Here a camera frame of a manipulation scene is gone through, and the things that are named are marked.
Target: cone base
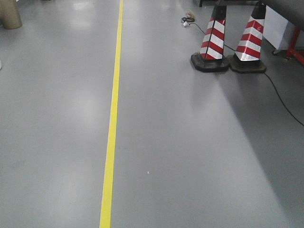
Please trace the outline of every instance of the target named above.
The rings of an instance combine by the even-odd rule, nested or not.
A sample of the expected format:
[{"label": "cone base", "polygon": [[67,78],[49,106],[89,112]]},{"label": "cone base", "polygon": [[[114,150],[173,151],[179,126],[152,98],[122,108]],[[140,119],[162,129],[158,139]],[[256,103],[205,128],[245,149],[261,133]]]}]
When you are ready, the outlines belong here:
[{"label": "cone base", "polygon": [[230,69],[241,73],[241,74],[246,74],[246,73],[264,73],[267,69],[265,64],[260,60],[258,65],[248,65],[248,66],[241,66],[236,59],[234,58],[233,55],[227,56],[227,59],[230,62]]},{"label": "cone base", "polygon": [[191,62],[195,69],[202,72],[226,71],[229,68],[229,61],[227,58],[223,57],[221,61],[215,60],[214,62],[209,62],[205,61],[198,52],[191,56]]}]

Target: gray floor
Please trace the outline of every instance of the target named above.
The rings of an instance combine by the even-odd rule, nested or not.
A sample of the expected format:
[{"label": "gray floor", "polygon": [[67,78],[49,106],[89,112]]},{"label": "gray floor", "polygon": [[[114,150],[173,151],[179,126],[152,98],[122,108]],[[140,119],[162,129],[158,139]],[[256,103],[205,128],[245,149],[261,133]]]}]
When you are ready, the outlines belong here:
[{"label": "gray floor", "polygon": [[[263,74],[191,66],[202,34],[179,21],[191,9],[205,29],[198,2],[124,1],[112,227],[304,227],[304,128]],[[98,227],[118,3],[29,0],[0,30],[1,227]],[[228,6],[227,45],[252,8]],[[272,49],[304,122],[303,67]]]},{"label": "gray floor", "polygon": [[0,30],[0,227],[96,228],[119,3],[26,1]]}]

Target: traffic cone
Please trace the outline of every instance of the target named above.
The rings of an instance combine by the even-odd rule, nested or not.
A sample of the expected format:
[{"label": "traffic cone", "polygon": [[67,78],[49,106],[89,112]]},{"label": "traffic cone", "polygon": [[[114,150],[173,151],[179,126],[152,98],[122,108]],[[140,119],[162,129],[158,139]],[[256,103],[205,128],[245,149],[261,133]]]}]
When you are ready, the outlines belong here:
[{"label": "traffic cone", "polygon": [[226,12],[225,1],[217,1],[200,51],[191,56],[191,61],[197,70],[217,72],[228,69],[229,61],[223,56]]},{"label": "traffic cone", "polygon": [[266,5],[259,1],[249,19],[234,55],[227,56],[230,68],[239,73],[263,73],[266,66],[260,60]]}]

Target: yellow tape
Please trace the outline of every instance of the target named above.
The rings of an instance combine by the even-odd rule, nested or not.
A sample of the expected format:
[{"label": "yellow tape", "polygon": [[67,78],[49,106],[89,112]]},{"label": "yellow tape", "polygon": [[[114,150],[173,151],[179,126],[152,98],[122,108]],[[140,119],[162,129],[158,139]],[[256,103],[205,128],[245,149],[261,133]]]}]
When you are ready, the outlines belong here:
[{"label": "yellow tape", "polygon": [[123,28],[123,10],[124,10],[123,3],[124,0],[120,0],[112,103],[111,103],[111,114],[110,114],[110,128],[109,128],[108,146],[107,146],[105,170],[104,170],[105,175],[104,175],[103,198],[101,203],[101,215],[100,215],[100,226],[99,226],[100,228],[111,227],[114,159],[115,159],[117,109],[118,109],[119,76],[120,76],[120,57],[121,57],[121,48],[122,48],[122,28]]}]

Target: electrical cord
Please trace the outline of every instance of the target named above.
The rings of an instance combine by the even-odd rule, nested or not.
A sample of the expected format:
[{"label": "electrical cord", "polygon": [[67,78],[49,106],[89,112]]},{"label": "electrical cord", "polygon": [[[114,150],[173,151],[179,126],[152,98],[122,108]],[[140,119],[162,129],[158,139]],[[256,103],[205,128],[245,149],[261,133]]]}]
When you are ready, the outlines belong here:
[{"label": "electrical cord", "polygon": [[271,84],[272,84],[272,86],[274,87],[274,89],[275,89],[275,92],[276,92],[276,94],[277,94],[277,96],[279,97],[279,99],[280,99],[280,101],[281,101],[281,103],[282,103],[282,105],[284,106],[284,108],[287,110],[287,112],[300,124],[300,125],[302,125],[303,127],[304,127],[304,123],[302,123],[301,121],[299,121],[293,114],[292,114],[292,112],[287,108],[287,106],[285,105],[285,103],[283,102],[283,100],[282,100],[282,98],[281,98],[281,96],[280,96],[280,94],[279,94],[279,92],[278,92],[278,90],[277,90],[277,88],[276,88],[276,86],[275,86],[275,84],[274,84],[274,82],[271,80],[271,78],[266,74],[266,73],[264,73],[264,75],[269,79],[269,81],[271,82]]},{"label": "electrical cord", "polygon": [[181,21],[182,22],[195,22],[195,19],[192,17],[184,17],[184,18],[181,18]]},{"label": "electrical cord", "polygon": [[[202,31],[202,33],[206,34],[206,33],[200,28],[200,26],[199,26],[198,24],[196,24],[196,23],[189,23],[189,25],[192,25],[192,24],[196,25],[196,26]],[[229,46],[226,45],[226,44],[224,44],[224,46],[226,46],[226,47],[230,48],[231,50],[235,51],[235,49],[229,47]],[[271,82],[273,88],[275,89],[276,95],[278,96],[279,100],[281,101],[281,103],[282,103],[282,105],[284,106],[284,108],[286,109],[286,111],[287,111],[287,112],[288,112],[288,113],[289,113],[289,114],[290,114],[290,115],[291,115],[291,116],[292,116],[300,125],[302,125],[302,126],[304,127],[304,123],[302,123],[301,121],[299,121],[299,120],[292,114],[292,112],[287,108],[287,106],[285,105],[284,101],[282,100],[282,98],[281,98],[281,96],[280,96],[280,94],[279,94],[279,92],[278,92],[278,90],[277,90],[277,88],[276,88],[274,82],[272,81],[272,79],[271,79],[266,73],[264,73],[264,75],[265,75],[265,76],[269,79],[269,81]]]}]

